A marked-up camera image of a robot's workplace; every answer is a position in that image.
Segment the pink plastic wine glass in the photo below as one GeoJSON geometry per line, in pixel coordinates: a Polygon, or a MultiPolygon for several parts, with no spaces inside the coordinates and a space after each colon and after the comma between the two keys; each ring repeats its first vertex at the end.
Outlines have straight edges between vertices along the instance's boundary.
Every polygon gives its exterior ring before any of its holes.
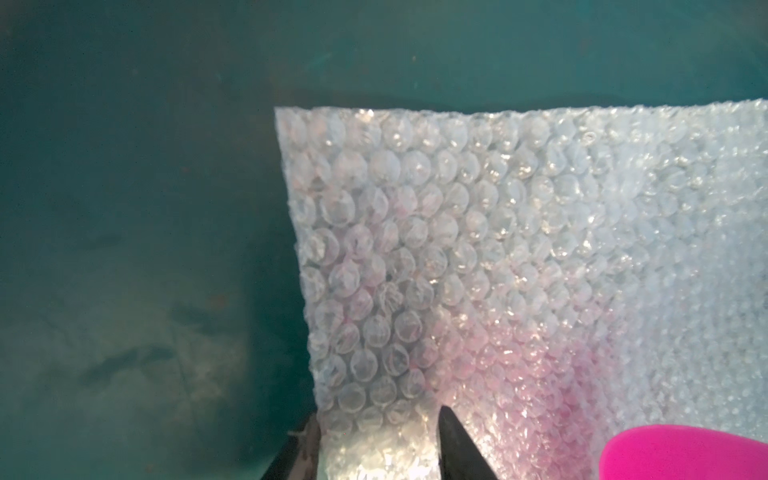
{"type": "Polygon", "coordinates": [[[690,426],[636,427],[607,442],[599,461],[599,477],[765,479],[767,444],[690,426]]]}

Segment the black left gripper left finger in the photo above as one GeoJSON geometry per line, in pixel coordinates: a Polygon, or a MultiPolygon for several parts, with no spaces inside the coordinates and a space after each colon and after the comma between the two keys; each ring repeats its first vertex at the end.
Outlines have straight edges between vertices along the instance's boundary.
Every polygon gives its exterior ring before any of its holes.
{"type": "Polygon", "coordinates": [[[262,480],[316,480],[322,432],[317,413],[309,414],[301,426],[289,431],[283,447],[274,457],[262,480]]]}

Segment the clear bubble wrap sheet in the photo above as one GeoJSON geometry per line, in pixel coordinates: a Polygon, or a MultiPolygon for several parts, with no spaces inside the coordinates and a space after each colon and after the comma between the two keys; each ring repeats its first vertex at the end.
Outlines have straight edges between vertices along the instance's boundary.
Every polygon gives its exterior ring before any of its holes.
{"type": "Polygon", "coordinates": [[[593,479],[649,424],[767,437],[767,104],[279,107],[320,467],[593,479]]]}

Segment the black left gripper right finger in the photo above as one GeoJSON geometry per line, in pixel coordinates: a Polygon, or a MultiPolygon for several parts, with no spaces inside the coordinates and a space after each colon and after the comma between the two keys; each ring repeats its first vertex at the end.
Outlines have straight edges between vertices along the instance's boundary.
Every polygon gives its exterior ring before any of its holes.
{"type": "Polygon", "coordinates": [[[439,410],[437,439],[442,480],[498,479],[454,411],[446,405],[439,410]]]}

